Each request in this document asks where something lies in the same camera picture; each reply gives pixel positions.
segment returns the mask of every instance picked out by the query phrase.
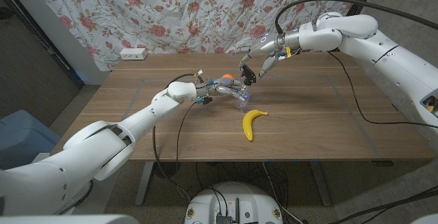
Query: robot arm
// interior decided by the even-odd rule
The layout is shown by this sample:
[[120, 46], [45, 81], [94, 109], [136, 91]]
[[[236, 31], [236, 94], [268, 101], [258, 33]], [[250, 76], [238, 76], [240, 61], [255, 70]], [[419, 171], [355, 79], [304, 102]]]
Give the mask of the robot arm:
[[321, 15], [312, 23], [282, 35], [268, 33], [255, 39], [239, 67], [251, 58], [265, 58], [259, 78], [272, 69], [285, 48], [340, 51], [374, 65], [411, 100], [423, 118], [438, 125], [438, 69], [401, 47], [377, 29], [377, 21], [368, 15], [343, 17], [336, 12]]
[[246, 102], [245, 89], [244, 84], [226, 77], [198, 86], [173, 82], [155, 95], [151, 105], [125, 120], [90, 124], [73, 135], [63, 151], [37, 163], [0, 171], [0, 214], [59, 214], [91, 179], [104, 180], [124, 165], [137, 141], [174, 115], [184, 100], [204, 100], [217, 92]]

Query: white power strip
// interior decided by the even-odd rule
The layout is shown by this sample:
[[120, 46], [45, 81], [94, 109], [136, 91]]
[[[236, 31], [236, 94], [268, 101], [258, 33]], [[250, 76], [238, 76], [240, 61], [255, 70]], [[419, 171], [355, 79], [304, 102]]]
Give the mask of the white power strip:
[[122, 60], [144, 60], [148, 55], [148, 51], [145, 48], [140, 49], [123, 49], [120, 52]]

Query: curtain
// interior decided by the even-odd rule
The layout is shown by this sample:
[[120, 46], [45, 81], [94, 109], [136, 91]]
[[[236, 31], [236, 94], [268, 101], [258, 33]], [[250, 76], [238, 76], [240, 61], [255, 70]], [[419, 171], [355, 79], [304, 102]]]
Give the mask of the curtain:
[[[226, 53], [274, 30], [277, 12], [295, 0], [45, 0], [101, 71], [123, 48], [149, 53]], [[346, 14], [350, 3], [316, 1], [289, 9], [291, 30], [324, 12]]]

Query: banana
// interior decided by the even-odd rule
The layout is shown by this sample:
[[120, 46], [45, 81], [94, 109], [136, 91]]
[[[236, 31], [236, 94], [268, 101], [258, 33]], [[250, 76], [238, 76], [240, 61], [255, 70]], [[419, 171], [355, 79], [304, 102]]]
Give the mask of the banana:
[[244, 126], [244, 133], [246, 138], [249, 141], [253, 141], [253, 119], [260, 115], [268, 115], [267, 112], [262, 112], [260, 110], [251, 110], [250, 112], [247, 112], [244, 116], [243, 126]]

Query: tabletop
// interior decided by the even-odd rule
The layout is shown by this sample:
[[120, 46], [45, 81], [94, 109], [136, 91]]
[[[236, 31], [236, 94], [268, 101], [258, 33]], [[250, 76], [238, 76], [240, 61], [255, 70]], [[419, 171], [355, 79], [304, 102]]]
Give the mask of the tabletop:
[[[389, 99], [355, 61], [335, 53], [345, 64], [364, 115], [372, 121], [405, 121]], [[225, 73], [240, 77], [241, 55], [163, 54], [145, 60], [122, 61], [62, 136], [52, 153], [82, 127], [95, 121], [121, 121], [151, 103], [168, 82], [184, 73], [203, 70], [203, 79]], [[248, 66], [257, 74], [263, 60]], [[180, 81], [193, 82], [194, 77]], [[327, 53], [302, 53], [280, 61], [251, 86], [244, 109], [230, 96], [196, 104], [188, 112], [179, 138], [180, 161], [271, 160], [405, 160], [431, 159], [433, 150], [412, 125], [375, 125], [364, 121], [341, 65]], [[157, 152], [175, 161], [177, 134], [191, 103], [180, 105], [174, 117], [157, 124]], [[242, 129], [253, 109], [268, 112], [253, 121], [254, 140]], [[152, 132], [136, 145], [132, 160], [155, 160]]]

